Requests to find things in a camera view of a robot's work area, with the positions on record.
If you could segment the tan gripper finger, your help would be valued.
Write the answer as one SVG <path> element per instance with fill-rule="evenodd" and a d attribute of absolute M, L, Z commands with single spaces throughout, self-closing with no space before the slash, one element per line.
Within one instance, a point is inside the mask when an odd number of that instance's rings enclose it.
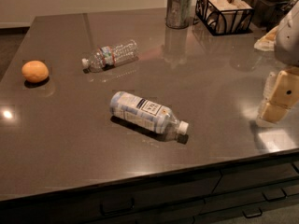
<path fill-rule="evenodd" d="M 259 119 L 278 123 L 299 102 L 299 68 L 288 67 L 277 74 L 274 90 L 269 100 L 262 100 Z"/>
<path fill-rule="evenodd" d="M 277 74 L 275 72 L 271 72 L 265 81 L 265 85 L 263 89 L 263 98 L 265 100 L 269 100 L 271 98 L 276 80 L 277 80 Z"/>

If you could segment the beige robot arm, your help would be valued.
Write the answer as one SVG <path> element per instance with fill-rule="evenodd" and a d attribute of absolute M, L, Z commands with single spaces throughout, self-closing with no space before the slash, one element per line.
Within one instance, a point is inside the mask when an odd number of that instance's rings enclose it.
<path fill-rule="evenodd" d="M 287 67 L 270 73 L 264 86 L 256 123 L 273 127 L 299 102 L 299 4 L 296 3 L 278 25 L 275 58 Z"/>

